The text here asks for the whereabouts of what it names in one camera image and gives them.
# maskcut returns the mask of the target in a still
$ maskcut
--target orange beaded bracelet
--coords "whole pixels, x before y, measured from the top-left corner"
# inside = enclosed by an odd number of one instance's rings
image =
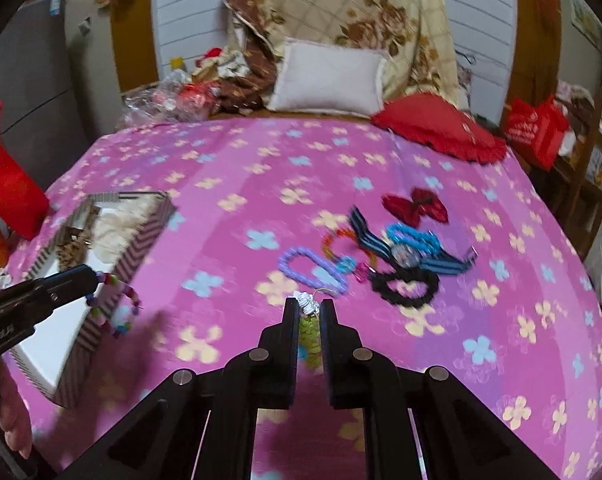
[[[357,235],[354,234],[354,231],[352,229],[340,228],[326,234],[323,237],[323,240],[321,241],[321,250],[323,251],[325,257],[328,258],[328,260],[330,260],[334,264],[338,264],[339,262],[344,260],[343,257],[338,257],[336,254],[334,254],[334,251],[332,251],[332,242],[335,238],[338,237],[346,237],[350,238],[351,240],[354,240],[355,242],[357,241]],[[373,270],[377,270],[377,255],[366,248],[360,248],[364,253],[367,254],[367,258],[369,259],[368,265],[370,266],[370,268],[372,268]]]

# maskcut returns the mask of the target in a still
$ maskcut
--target human hand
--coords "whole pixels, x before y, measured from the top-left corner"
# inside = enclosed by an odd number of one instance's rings
[[[0,428],[5,432],[5,443],[27,459],[32,451],[30,412],[18,392],[7,365],[0,358]]]

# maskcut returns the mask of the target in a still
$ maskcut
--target green object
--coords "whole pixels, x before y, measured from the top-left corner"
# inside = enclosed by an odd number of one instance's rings
[[[312,370],[323,365],[321,360],[321,333],[318,316],[302,316],[299,322],[299,344],[307,350],[305,363]]]

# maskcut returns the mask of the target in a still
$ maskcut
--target black beaded bracelet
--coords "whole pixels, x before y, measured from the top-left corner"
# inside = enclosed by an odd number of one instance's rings
[[[419,282],[423,283],[427,290],[418,298],[409,298],[392,290],[390,282]],[[412,306],[419,308],[430,303],[439,290],[439,276],[430,270],[413,267],[412,269],[396,269],[395,272],[372,272],[370,275],[372,290],[377,292],[388,303],[400,306]]]

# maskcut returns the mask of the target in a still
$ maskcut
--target red cushion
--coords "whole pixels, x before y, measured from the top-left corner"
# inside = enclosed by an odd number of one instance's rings
[[[506,144],[453,105],[432,93],[418,93],[386,103],[372,123],[407,140],[461,160],[483,164],[503,160]]]

